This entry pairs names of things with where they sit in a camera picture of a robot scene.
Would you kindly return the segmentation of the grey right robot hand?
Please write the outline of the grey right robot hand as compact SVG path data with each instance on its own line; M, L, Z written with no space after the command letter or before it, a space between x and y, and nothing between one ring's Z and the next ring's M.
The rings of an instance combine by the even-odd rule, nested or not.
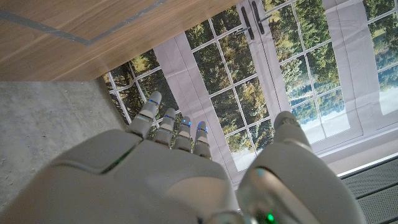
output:
M234 189L213 161L205 122L172 139L155 91L127 130L112 129L44 167L3 210L2 223L364 223L353 194L316 155L296 117L279 113L274 142Z

